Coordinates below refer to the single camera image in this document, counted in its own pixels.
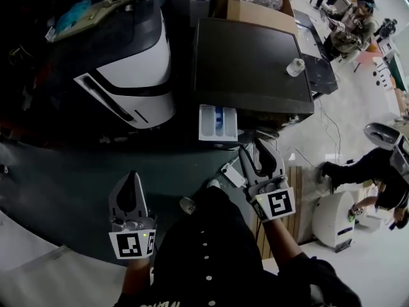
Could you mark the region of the light wooden board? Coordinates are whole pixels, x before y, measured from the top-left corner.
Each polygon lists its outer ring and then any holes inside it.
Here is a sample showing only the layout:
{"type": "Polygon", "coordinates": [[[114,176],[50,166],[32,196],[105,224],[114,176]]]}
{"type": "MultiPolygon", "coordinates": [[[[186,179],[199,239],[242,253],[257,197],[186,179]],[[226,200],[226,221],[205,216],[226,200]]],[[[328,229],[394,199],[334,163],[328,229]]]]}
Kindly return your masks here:
{"type": "Polygon", "coordinates": [[[92,3],[73,26],[60,33],[56,33],[56,26],[52,26],[45,35],[45,38],[48,42],[58,42],[70,36],[87,31],[97,26],[101,21],[120,7],[134,4],[139,1],[149,0],[101,0],[97,3],[92,3]]]}

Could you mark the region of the dark green floor mat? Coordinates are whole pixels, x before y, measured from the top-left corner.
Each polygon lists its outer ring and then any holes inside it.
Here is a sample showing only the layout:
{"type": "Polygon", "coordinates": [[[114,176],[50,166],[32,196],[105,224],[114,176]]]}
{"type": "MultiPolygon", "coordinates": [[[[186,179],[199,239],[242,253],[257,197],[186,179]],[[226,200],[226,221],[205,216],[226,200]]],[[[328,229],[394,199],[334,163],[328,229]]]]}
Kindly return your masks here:
{"type": "Polygon", "coordinates": [[[183,217],[179,201],[193,196],[211,178],[240,209],[245,222],[253,216],[243,191],[221,175],[236,150],[215,150],[158,140],[135,147],[38,148],[0,141],[0,210],[39,237],[105,262],[116,258],[109,240],[108,197],[129,171],[139,174],[148,208],[158,217],[155,244],[183,217]]]}

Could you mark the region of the black and white machine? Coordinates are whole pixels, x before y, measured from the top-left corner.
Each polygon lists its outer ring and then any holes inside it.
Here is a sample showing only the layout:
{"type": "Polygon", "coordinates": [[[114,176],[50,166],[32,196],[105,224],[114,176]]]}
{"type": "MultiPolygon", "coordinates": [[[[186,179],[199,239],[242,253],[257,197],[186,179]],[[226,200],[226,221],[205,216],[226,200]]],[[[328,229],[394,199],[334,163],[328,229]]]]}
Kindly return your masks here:
{"type": "Polygon", "coordinates": [[[122,6],[97,26],[52,42],[43,88],[87,93],[135,129],[170,120],[175,106],[165,1],[122,6]]]}

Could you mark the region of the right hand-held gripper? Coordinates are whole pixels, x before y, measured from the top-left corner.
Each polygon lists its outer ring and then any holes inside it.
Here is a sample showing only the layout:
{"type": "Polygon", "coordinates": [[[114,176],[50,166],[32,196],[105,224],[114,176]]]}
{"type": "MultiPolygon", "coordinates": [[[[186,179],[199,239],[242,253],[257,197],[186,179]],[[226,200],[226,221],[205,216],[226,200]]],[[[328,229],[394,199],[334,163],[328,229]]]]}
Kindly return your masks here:
{"type": "Polygon", "coordinates": [[[287,183],[285,166],[281,154],[271,144],[261,138],[255,139],[259,152],[261,174],[269,180],[258,184],[258,171],[246,148],[239,148],[239,159],[248,187],[244,190],[247,201],[257,213],[262,223],[281,218],[292,212],[292,192],[287,183]]]}

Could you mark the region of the person's left shoe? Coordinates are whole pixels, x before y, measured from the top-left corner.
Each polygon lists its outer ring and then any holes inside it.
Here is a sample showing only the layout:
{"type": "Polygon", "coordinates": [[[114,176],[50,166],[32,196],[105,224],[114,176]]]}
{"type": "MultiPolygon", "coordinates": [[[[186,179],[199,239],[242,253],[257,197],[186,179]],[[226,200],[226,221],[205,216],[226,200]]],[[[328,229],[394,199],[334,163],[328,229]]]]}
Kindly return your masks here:
{"type": "Polygon", "coordinates": [[[188,197],[180,199],[180,207],[188,215],[192,215],[196,211],[195,201],[188,197]]]}

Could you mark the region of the white power adapter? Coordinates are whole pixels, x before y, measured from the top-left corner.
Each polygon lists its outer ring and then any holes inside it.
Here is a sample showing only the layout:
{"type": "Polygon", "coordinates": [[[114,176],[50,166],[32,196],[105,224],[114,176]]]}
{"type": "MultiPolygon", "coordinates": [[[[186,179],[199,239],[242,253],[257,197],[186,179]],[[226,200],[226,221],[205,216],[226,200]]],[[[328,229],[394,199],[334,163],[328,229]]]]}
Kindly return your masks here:
{"type": "Polygon", "coordinates": [[[229,163],[223,165],[221,173],[236,187],[244,187],[246,179],[229,163]]]}

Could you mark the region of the dark grey washing machine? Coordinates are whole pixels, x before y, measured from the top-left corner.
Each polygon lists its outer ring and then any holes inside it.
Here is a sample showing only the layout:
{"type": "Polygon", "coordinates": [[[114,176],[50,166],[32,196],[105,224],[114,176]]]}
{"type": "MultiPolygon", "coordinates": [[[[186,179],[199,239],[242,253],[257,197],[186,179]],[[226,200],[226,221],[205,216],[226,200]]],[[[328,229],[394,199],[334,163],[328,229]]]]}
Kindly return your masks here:
{"type": "Polygon", "coordinates": [[[191,95],[236,109],[240,129],[281,130],[314,114],[308,74],[287,66],[301,52],[295,35],[225,19],[202,19],[194,39],[191,95]]]}

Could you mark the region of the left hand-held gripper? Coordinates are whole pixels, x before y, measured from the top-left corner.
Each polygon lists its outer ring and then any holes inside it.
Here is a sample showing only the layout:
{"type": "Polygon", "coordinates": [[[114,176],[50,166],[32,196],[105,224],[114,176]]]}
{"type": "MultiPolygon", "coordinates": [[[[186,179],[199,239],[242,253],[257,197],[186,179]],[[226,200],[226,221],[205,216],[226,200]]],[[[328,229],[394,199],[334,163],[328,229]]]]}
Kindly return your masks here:
{"type": "Polygon", "coordinates": [[[111,245],[118,260],[148,258],[155,247],[157,217],[148,216],[141,179],[136,171],[124,175],[108,197],[111,245]],[[124,220],[128,216],[136,220],[124,220]]]}

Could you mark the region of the white rounded appliance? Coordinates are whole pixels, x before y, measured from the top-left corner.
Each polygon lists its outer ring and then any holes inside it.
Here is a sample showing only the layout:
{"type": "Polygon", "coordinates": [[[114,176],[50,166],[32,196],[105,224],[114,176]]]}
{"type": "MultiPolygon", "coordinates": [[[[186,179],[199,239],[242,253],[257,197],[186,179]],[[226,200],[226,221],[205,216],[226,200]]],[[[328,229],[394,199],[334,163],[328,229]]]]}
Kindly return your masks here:
{"type": "Polygon", "coordinates": [[[349,221],[348,213],[353,203],[351,193],[345,191],[323,196],[316,204],[312,233],[335,253],[351,245],[355,221],[349,221]]]}

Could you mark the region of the white detergent drawer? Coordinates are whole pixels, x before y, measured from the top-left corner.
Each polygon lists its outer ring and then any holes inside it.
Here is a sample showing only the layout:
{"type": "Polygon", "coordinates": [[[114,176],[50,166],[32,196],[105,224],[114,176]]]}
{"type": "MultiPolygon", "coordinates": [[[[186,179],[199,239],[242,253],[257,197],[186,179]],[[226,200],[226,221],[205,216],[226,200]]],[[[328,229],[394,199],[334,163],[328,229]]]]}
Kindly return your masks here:
{"type": "Polygon", "coordinates": [[[201,104],[199,106],[199,140],[237,142],[236,109],[201,104]]]}

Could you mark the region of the person's left forearm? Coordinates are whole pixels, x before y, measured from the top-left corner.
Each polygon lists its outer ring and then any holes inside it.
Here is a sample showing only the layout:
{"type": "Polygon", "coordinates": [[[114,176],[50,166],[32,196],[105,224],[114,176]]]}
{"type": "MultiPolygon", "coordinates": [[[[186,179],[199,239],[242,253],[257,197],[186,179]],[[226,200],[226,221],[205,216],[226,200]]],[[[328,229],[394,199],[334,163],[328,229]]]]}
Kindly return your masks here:
{"type": "Polygon", "coordinates": [[[137,296],[150,286],[150,259],[130,260],[123,280],[122,294],[137,296]]]}

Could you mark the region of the person's black shirt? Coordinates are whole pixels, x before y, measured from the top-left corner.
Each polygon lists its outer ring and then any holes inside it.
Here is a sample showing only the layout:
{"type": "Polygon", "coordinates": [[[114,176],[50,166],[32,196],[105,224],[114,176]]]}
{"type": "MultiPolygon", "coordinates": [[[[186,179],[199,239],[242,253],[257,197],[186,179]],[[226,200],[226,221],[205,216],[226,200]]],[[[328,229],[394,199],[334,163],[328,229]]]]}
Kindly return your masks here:
{"type": "Polygon", "coordinates": [[[167,231],[150,286],[114,307],[362,307],[326,261],[301,254],[277,274],[264,269],[239,208],[220,188],[201,189],[196,211],[167,231]]]}

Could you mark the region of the white table with black marks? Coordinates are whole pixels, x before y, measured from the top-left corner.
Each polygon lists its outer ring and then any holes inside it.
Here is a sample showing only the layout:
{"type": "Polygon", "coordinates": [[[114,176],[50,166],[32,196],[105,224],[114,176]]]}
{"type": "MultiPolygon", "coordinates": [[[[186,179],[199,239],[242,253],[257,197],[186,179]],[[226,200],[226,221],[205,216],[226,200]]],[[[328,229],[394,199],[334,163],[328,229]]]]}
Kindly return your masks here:
{"type": "Polygon", "coordinates": [[[383,40],[379,45],[381,59],[377,69],[382,75],[393,77],[396,87],[409,94],[409,43],[393,38],[383,40]]]}

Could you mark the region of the wooden slat pallet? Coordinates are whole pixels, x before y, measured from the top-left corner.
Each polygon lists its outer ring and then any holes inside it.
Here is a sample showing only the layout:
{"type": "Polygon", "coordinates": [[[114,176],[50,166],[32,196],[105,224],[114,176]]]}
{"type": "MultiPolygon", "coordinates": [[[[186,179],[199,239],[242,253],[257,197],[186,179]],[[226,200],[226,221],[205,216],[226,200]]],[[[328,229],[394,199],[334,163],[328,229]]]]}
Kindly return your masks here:
{"type": "MultiPolygon", "coordinates": [[[[288,185],[292,194],[292,212],[281,215],[284,227],[289,231],[289,234],[298,242],[298,235],[300,229],[300,218],[301,218],[301,200],[302,200],[302,179],[303,167],[301,166],[290,166],[286,168],[286,175],[288,178],[288,185]]],[[[268,239],[266,237],[261,221],[255,211],[251,212],[251,223],[250,229],[256,240],[256,245],[258,251],[261,255],[262,260],[266,260],[273,257],[270,249],[268,239]]]]}

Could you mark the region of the cardboard box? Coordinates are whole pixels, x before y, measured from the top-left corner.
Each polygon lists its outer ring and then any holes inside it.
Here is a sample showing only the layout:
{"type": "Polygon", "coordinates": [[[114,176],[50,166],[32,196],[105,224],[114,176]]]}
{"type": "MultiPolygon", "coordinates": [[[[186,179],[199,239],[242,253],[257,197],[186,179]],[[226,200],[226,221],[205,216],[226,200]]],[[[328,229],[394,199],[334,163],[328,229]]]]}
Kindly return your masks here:
{"type": "Polygon", "coordinates": [[[212,14],[218,19],[248,22],[298,35],[290,0],[283,0],[280,10],[241,0],[215,0],[212,14]]]}

